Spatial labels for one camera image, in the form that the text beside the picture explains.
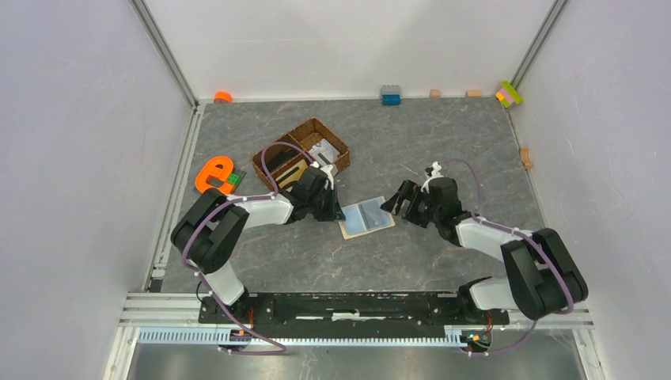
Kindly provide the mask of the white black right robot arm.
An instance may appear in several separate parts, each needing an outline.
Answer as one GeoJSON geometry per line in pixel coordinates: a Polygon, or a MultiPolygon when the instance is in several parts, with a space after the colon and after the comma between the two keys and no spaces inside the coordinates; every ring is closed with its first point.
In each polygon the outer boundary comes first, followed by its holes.
{"type": "Polygon", "coordinates": [[[406,180],[383,211],[426,228],[466,249],[485,253],[503,263],[503,279],[476,279],[458,289],[457,313],[476,323],[490,310],[517,310],[530,320],[549,314],[569,314],[587,299],[589,288],[556,230],[519,230],[490,222],[466,211],[448,177],[424,185],[406,180]]]}

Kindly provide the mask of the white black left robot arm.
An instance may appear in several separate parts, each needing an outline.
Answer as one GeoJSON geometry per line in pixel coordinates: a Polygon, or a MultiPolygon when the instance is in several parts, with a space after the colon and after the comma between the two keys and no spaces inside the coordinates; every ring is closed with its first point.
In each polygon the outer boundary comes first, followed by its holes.
{"type": "Polygon", "coordinates": [[[218,312],[229,322],[248,314],[245,286],[230,257],[245,230],[266,225],[289,225],[312,216],[318,222],[344,219],[338,202],[334,165],[311,165],[289,190],[266,195],[227,196],[206,190],[172,229],[170,241],[219,301],[218,312]]]}

